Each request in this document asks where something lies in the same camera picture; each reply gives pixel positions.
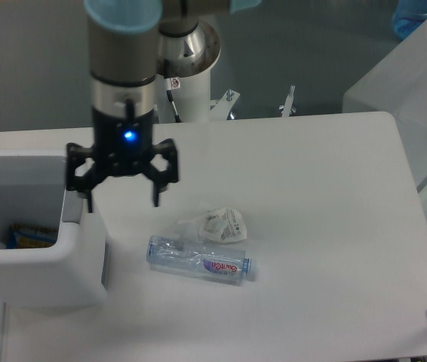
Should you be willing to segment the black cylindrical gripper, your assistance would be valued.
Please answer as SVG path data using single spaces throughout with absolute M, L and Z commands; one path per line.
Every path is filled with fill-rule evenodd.
M 134 107 L 127 106 L 120 118 L 92 109 L 94 144 L 90 148 L 77 143 L 66 144 L 66 190 L 78 192 L 86 199 L 88 212 L 94 211 L 92 190 L 109 176 L 136 176 L 143 174 L 152 182 L 152 202 L 160 203 L 160 194 L 170 183 L 178 183 L 179 162 L 177 146 L 168 138 L 152 144 L 154 112 L 139 117 Z M 166 162 L 163 170 L 152 164 L 155 156 Z M 76 170 L 94 161 L 91 168 L 78 176 Z

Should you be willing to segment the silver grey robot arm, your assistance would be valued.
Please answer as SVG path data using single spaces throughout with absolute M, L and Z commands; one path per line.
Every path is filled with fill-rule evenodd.
M 235 13 L 254 1 L 86 1 L 91 111 L 90 147 L 66 146 L 66 188 L 92 198 L 108 177 L 144 175 L 152 201 L 179 179 L 171 139 L 154 143 L 155 81 L 200 75 L 220 55 L 205 15 Z

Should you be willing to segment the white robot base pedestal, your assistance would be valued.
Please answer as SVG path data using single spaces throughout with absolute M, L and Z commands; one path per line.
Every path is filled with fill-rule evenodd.
M 210 120 L 210 68 L 189 77 L 164 78 L 157 75 L 155 101 L 161 124 L 176 122 L 174 108 L 167 96 L 168 91 L 171 92 L 181 122 Z

